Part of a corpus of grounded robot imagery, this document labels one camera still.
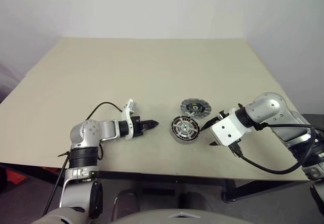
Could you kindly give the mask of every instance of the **metal frame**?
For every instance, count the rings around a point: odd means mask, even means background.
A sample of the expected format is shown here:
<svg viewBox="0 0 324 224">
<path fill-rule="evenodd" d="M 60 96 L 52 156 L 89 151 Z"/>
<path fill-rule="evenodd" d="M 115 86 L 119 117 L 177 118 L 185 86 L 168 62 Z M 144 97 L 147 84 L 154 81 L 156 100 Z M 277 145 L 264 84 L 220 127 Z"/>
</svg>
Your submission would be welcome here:
<svg viewBox="0 0 324 224">
<path fill-rule="evenodd" d="M 58 175 L 49 172 L 41 167 L 26 166 L 10 163 L 0 163 L 0 166 L 8 168 L 12 171 L 35 177 L 43 181 L 55 184 Z M 273 191 L 282 190 L 306 181 L 271 181 L 271 180 L 255 180 L 240 187 L 236 187 L 235 180 L 211 178 L 211 177 L 195 177 L 195 176 L 179 176 L 179 175 L 160 175 L 160 174 L 144 174 L 133 172 L 115 172 L 115 171 L 99 171 L 97 178 L 103 179 L 125 179 L 134 181 L 148 182 L 173 182 L 187 184 L 205 184 L 224 187 L 222 200 L 226 203 L 237 200 L 266 194 Z M 63 186 L 63 178 L 60 179 L 58 186 Z"/>
</svg>

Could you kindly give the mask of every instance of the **beige table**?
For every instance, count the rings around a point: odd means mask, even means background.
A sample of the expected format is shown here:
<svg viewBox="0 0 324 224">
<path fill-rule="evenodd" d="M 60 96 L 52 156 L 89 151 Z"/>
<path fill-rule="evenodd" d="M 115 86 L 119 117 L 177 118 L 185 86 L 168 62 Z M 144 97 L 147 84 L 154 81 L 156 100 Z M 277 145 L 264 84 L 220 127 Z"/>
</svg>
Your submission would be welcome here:
<svg viewBox="0 0 324 224">
<path fill-rule="evenodd" d="M 136 115 L 159 121 L 155 129 L 130 141 L 104 144 L 101 170 L 232 179 L 306 180 L 298 169 L 287 175 L 263 172 L 221 146 L 209 146 L 209 130 L 190 145 L 177 143 L 170 123 L 180 103 L 201 98 L 212 114 L 254 100 L 261 93 L 281 94 L 280 85 L 244 40 L 62 39 L 0 105 L 0 162 L 61 167 L 56 156 L 70 147 L 71 128 L 102 101 L 119 106 L 137 102 Z M 96 120 L 120 118 L 110 105 Z M 240 143 L 244 154 L 271 168 L 296 160 L 274 134 L 252 132 Z"/>
</svg>

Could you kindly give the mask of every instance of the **white wall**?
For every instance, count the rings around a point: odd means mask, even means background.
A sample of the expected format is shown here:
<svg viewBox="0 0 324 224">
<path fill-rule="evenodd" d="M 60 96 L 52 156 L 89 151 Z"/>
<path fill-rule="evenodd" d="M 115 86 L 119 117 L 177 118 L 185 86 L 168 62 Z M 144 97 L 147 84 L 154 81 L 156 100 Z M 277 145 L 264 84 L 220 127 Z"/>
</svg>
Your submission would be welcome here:
<svg viewBox="0 0 324 224">
<path fill-rule="evenodd" d="M 300 75 L 309 67 L 303 58 L 312 66 L 323 62 L 313 39 L 321 29 L 315 13 L 322 11 L 309 5 L 323 0 L 282 1 L 286 6 L 278 0 L 0 0 L 0 65 L 22 77 L 60 36 L 246 38 L 301 112 L 322 113 L 324 95 L 313 87 L 324 91 L 324 71 L 315 68 L 312 81 Z M 291 29 L 303 14 L 314 19 Z M 307 45 L 310 39 L 317 48 Z M 295 48 L 304 49 L 304 57 Z"/>
</svg>

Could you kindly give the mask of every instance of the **power cord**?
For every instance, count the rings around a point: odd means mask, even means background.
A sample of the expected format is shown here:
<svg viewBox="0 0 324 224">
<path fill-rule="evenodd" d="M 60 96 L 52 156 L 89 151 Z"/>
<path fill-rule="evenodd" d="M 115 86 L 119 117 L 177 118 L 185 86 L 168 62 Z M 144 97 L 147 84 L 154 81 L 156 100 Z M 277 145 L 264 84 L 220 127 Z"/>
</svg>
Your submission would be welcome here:
<svg viewBox="0 0 324 224">
<path fill-rule="evenodd" d="M 246 158 L 243 156 L 243 153 L 242 151 L 235 151 L 235 153 L 237 154 L 238 157 L 242 158 L 244 161 L 248 162 L 249 164 L 263 170 L 263 171 L 266 171 L 266 172 L 269 172 L 269 173 L 273 173 L 273 174 L 279 174 L 279 175 L 282 175 L 282 174 L 287 174 L 287 173 L 290 173 L 290 172 L 293 172 L 295 171 L 297 168 L 299 168 L 301 165 L 303 165 L 308 157 L 310 156 L 311 154 L 311 151 L 312 151 L 312 148 L 314 147 L 315 145 L 315 140 L 316 140 L 316 130 L 318 131 L 321 131 L 322 133 L 324 133 L 324 130 L 320 127 L 317 127 L 317 126 L 313 126 L 313 125 L 308 125 L 308 124 L 267 124 L 267 123 L 263 123 L 261 124 L 261 128 L 264 128 L 264 127 L 269 127 L 269 128 L 276 128 L 276 127 L 298 127 L 298 128 L 309 128 L 310 129 L 310 138 L 309 138 L 309 146 L 307 148 L 307 151 L 303 154 L 303 156 L 297 161 L 297 163 L 295 165 L 293 165 L 292 167 L 286 169 L 286 170 L 271 170 L 271 169 L 268 169 L 266 167 L 263 167 L 253 161 L 251 161 L 250 159 Z"/>
<path fill-rule="evenodd" d="M 86 118 L 86 120 L 88 120 L 89 118 L 91 118 L 91 116 L 95 113 L 95 111 L 96 111 L 96 110 L 97 110 L 101 105 L 103 105 L 103 104 L 110 104 L 110 105 L 114 106 L 118 111 L 122 112 L 122 110 L 121 110 L 118 106 L 116 106 L 115 104 L 113 104 L 113 103 L 111 103 L 111 102 L 108 102 L 108 101 L 104 101 L 104 102 L 101 102 L 98 106 L 96 106 L 95 109 L 93 109 L 93 111 L 89 114 L 89 116 Z M 101 143 L 99 143 L 99 147 L 100 147 L 100 151 L 101 151 L 101 156 L 98 156 L 97 159 L 98 159 L 99 161 L 101 161 L 102 158 L 103 158 L 103 148 L 102 148 Z M 62 174 L 63 174 L 63 172 L 64 172 L 64 170 L 65 170 L 66 164 L 67 164 L 67 162 L 68 162 L 68 160 L 69 160 L 70 152 L 65 152 L 65 153 L 63 153 L 63 154 L 60 154 L 60 155 L 58 155 L 58 157 L 61 157 L 61 156 L 64 156 L 64 155 L 67 155 L 67 157 L 66 157 L 66 159 L 65 159 L 65 161 L 64 161 L 64 163 L 63 163 L 63 166 L 62 166 L 62 168 L 61 168 L 61 171 L 60 171 L 60 173 L 59 173 L 59 175 L 58 175 L 58 177 L 57 177 L 56 183 L 54 184 L 54 187 L 53 187 L 52 192 L 51 192 L 51 195 L 50 195 L 50 197 L 49 197 L 49 199 L 48 199 L 48 201 L 47 201 L 47 204 L 46 204 L 46 207 L 45 207 L 45 209 L 44 209 L 44 212 L 43 212 L 42 216 L 46 215 L 47 212 L 49 211 L 49 208 L 50 208 L 51 202 L 52 202 L 52 200 L 53 200 L 53 197 L 54 197 L 55 191 L 56 191 L 56 189 L 57 189 L 58 183 L 59 183 L 59 181 L 60 181 L 60 179 L 61 179 L 61 177 L 62 177 Z"/>
</svg>

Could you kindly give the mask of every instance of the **metal disc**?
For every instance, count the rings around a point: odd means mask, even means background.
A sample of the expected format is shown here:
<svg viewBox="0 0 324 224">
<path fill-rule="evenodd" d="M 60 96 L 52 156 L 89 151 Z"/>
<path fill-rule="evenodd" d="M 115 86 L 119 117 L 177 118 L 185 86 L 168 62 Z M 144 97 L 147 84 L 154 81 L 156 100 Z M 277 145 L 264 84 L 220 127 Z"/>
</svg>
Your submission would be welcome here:
<svg viewBox="0 0 324 224">
<path fill-rule="evenodd" d="M 199 132 L 198 123 L 191 118 L 179 116 L 172 121 L 171 134 L 179 143 L 193 143 L 197 139 Z"/>
<path fill-rule="evenodd" d="M 181 103 L 180 108 L 188 117 L 195 118 L 204 118 L 212 111 L 212 108 L 208 102 L 198 98 L 189 98 L 184 100 Z"/>
</svg>

